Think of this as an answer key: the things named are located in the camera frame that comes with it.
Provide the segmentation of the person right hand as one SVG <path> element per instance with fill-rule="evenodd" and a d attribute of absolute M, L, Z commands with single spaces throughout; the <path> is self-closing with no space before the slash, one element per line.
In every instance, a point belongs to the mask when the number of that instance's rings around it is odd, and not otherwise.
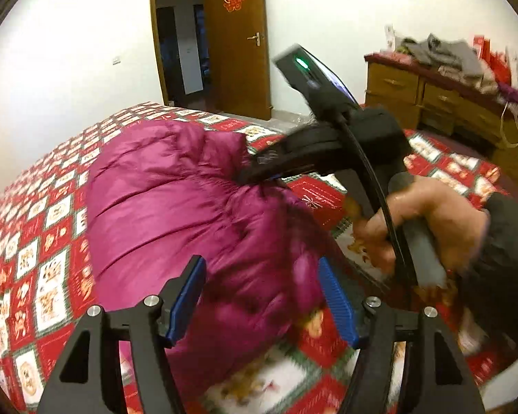
<path fill-rule="evenodd" d="M 389 195 L 387 205 L 396 226 L 410 220 L 423 219 L 436 240 L 440 263 L 463 280 L 481 286 L 487 278 L 474 267 L 488 232 L 488 212 L 478 210 L 463 196 L 443 182 L 416 177 L 403 191 Z M 377 212 L 370 219 L 354 222 L 354 237 L 363 242 L 373 266 L 391 274 L 396 253 L 387 240 L 384 214 Z"/>

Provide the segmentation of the black sleeve forearm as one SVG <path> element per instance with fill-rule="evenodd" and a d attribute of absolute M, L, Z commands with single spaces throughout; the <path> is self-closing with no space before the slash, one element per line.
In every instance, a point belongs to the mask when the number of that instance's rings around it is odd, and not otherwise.
<path fill-rule="evenodd" d="M 491 335 L 506 335 L 518 348 L 518 203 L 492 194 L 481 249 L 459 281 L 466 307 Z"/>

